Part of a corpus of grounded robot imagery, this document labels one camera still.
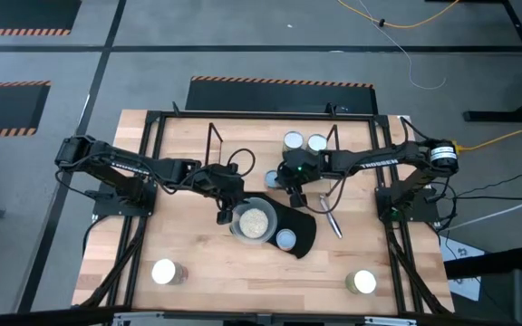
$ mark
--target paper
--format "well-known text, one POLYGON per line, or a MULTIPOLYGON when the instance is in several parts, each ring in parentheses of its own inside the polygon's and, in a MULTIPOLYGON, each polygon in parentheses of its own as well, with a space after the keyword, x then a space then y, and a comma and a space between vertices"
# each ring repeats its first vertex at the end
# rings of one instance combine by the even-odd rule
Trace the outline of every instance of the paper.
MULTIPOLYGON (((448 248, 446 246, 446 237, 440 237, 440 252, 442 253, 442 260, 447 262, 452 259, 460 259, 467 257, 480 256, 485 254, 482 250, 471 247, 470 245, 462 244, 458 241, 449 239, 448 248)), ((475 278, 449 280, 450 291, 472 301, 478 301, 480 295, 480 276, 475 278)))

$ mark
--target bowl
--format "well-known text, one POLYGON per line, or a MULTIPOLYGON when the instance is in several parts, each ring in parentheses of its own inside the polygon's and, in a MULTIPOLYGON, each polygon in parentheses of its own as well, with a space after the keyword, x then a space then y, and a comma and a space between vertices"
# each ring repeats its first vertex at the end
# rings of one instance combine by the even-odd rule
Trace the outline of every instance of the bowl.
POLYGON ((277 213, 266 200, 259 197, 247 198, 248 203, 237 205, 233 209, 233 222, 229 226, 231 233, 241 242, 249 245, 259 245, 267 242, 277 229, 277 213), (239 221, 241 216, 249 209, 259 209, 267 216, 267 229, 257 238, 250 238, 243 234, 239 221))

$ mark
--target white cable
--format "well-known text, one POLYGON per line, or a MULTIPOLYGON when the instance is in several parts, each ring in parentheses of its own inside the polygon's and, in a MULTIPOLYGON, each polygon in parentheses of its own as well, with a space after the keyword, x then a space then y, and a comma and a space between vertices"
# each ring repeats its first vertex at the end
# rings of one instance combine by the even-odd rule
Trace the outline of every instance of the white cable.
POLYGON ((504 211, 500 211, 500 212, 497 212, 497 213, 493 213, 491 215, 488 215, 488 216, 483 216, 483 217, 479 217, 477 219, 473 219, 471 221, 468 221, 468 222, 465 222, 463 224, 459 224, 459 225, 454 225, 453 227, 449 227, 449 228, 446 228, 442 231, 452 231, 454 229, 458 229, 459 227, 463 227, 463 226, 466 226, 466 225, 471 225, 473 223, 477 223, 477 222, 480 222, 480 221, 484 221, 488 218, 491 218, 491 217, 495 217, 495 216, 499 216, 499 215, 503 215, 503 214, 506 214, 506 213, 509 213, 509 212, 512 212, 514 210, 517 210, 519 208, 522 208, 522 204, 518 205, 518 206, 515 206, 515 207, 512 207, 512 208, 509 208, 509 209, 505 209, 504 211))
POLYGON ((446 77, 444 77, 444 79, 442 80, 442 84, 438 85, 438 86, 435 86, 435 87, 424 87, 424 86, 420 86, 419 84, 417 84, 416 82, 414 82, 412 80, 412 58, 410 57, 410 55, 404 50, 402 49, 402 47, 396 43, 396 41, 394 41, 386 32, 384 32, 380 27, 378 27, 378 25, 373 21, 373 16, 372 14, 370 14, 370 11, 368 10, 368 7, 366 7, 366 5, 363 4, 362 0, 359 0, 360 1, 360 4, 362 4, 362 7, 363 9, 365 9, 366 13, 368 13, 368 15, 370 16, 370 23, 372 23, 372 25, 374 27, 376 27, 376 29, 378 31, 380 31, 382 34, 386 35, 386 37, 388 37, 388 39, 394 43, 394 45, 398 46, 398 48, 400 50, 402 50, 404 52, 404 54, 406 54, 406 57, 408 58, 408 62, 410 63, 409 67, 408 67, 408 77, 410 78, 410 83, 420 89, 423 89, 423 90, 426 90, 426 91, 433 91, 433 90, 437 90, 439 89, 440 87, 444 86, 444 84, 446 83, 446 77))

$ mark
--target bowl of rice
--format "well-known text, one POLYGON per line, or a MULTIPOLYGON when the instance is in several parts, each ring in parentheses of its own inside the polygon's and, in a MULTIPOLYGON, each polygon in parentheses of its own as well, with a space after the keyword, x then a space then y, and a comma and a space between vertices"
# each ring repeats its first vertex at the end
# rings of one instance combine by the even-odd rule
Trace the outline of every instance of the bowl of rice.
POLYGON ((277 213, 266 200, 247 198, 248 203, 233 209, 231 233, 245 244, 257 245, 267 242, 277 229, 277 213))

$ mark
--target white rice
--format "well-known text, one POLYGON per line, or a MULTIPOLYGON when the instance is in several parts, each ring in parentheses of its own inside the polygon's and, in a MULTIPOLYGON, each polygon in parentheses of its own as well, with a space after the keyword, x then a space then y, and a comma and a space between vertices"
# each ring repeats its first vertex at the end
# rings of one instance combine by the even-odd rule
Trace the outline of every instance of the white rice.
POLYGON ((250 239, 257 239, 267 231, 268 227, 267 215, 257 208, 247 210, 239 219, 241 232, 250 239))

